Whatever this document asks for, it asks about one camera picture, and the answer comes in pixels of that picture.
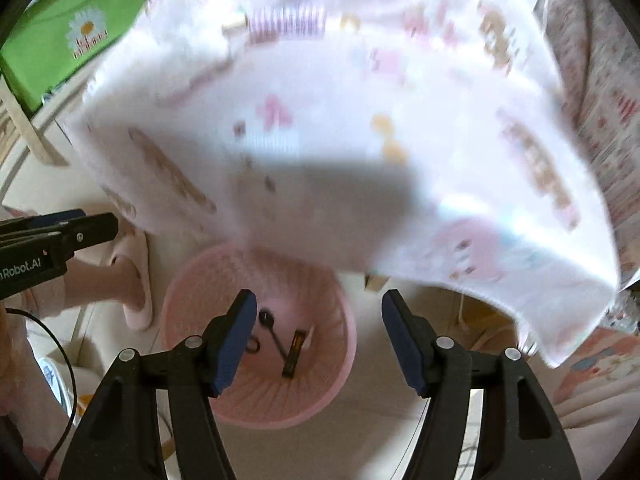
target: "yellow flower center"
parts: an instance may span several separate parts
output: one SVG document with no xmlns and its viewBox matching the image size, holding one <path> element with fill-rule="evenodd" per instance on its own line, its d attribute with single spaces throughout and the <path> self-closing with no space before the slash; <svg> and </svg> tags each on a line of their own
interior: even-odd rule
<svg viewBox="0 0 640 480">
<path fill-rule="evenodd" d="M 80 34 L 83 36 L 88 36 L 94 31 L 95 25 L 93 22 L 86 22 L 82 27 L 80 27 Z"/>
</svg>

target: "daisy print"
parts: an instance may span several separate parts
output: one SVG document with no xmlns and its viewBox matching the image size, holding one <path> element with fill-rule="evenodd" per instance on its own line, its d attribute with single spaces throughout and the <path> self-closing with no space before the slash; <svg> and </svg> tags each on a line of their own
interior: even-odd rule
<svg viewBox="0 0 640 480">
<path fill-rule="evenodd" d="M 102 40 L 108 37 L 106 17 L 97 7 L 89 7 L 69 22 L 70 31 L 66 35 L 68 46 L 78 59 Z"/>
</svg>

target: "pink floral fabric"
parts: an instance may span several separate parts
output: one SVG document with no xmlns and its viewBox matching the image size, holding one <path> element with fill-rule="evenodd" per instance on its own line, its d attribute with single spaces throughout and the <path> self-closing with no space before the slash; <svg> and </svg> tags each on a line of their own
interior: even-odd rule
<svg viewBox="0 0 640 480">
<path fill-rule="evenodd" d="M 544 12 L 539 0 L 541 21 Z M 609 206 L 629 285 L 640 268 L 640 50 L 608 0 L 549 0 L 546 12 L 564 111 Z"/>
</svg>

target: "black cable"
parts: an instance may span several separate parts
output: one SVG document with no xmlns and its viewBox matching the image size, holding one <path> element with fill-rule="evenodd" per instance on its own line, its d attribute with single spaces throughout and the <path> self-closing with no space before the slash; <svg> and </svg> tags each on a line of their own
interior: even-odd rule
<svg viewBox="0 0 640 480">
<path fill-rule="evenodd" d="M 51 450 L 51 453 L 49 453 L 49 456 L 47 456 L 47 459 L 45 460 L 45 463 L 42 466 L 42 469 L 40 470 L 40 476 L 44 478 L 47 475 L 47 471 L 49 471 L 49 467 L 51 466 L 53 459 L 56 457 L 58 451 L 64 444 L 66 438 L 69 436 L 69 431 L 71 431 L 71 427 L 74 424 L 74 419 L 76 418 L 76 411 L 78 410 L 78 390 L 76 389 L 76 377 L 74 375 L 74 369 L 71 366 L 71 362 L 69 361 L 69 357 L 66 356 L 66 352 L 62 348 L 60 341 L 57 340 L 56 336 L 53 335 L 53 332 L 49 330 L 48 327 L 43 322 L 41 322 L 33 314 L 30 314 L 29 312 L 25 312 L 24 310 L 19 310 L 17 308 L 6 308 L 5 310 L 7 314 L 17 314 L 18 316 L 24 316 L 28 319 L 31 319 L 34 323 L 37 323 L 37 325 L 39 325 L 47 334 L 49 334 L 49 337 L 53 339 L 53 342 L 58 347 L 58 350 L 60 350 L 60 353 L 62 354 L 62 357 L 65 360 L 66 366 L 69 368 L 69 373 L 71 374 L 71 387 L 73 388 L 73 391 L 74 391 L 73 410 L 72 410 L 71 416 L 69 417 L 69 421 L 66 424 L 65 431 L 62 432 L 62 436 L 60 437 L 60 440 Z"/>
</svg>

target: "black spoon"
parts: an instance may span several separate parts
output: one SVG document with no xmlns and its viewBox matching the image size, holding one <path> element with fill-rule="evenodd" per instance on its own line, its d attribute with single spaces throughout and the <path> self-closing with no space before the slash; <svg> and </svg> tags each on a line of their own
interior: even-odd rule
<svg viewBox="0 0 640 480">
<path fill-rule="evenodd" d="M 271 332 L 271 336 L 273 337 L 273 341 L 276 343 L 278 352 L 280 352 L 280 355 L 284 359 L 284 362 L 287 362 L 287 353 L 284 351 L 284 347 L 281 345 L 280 340 L 278 339 L 278 336 L 276 336 L 276 333 L 273 331 L 273 325 L 276 322 L 275 318 L 273 317 L 273 314 L 269 312 L 266 308 L 261 308 L 260 312 L 258 313 L 258 321 L 263 327 L 265 327 L 267 330 L 269 330 L 269 332 Z"/>
</svg>

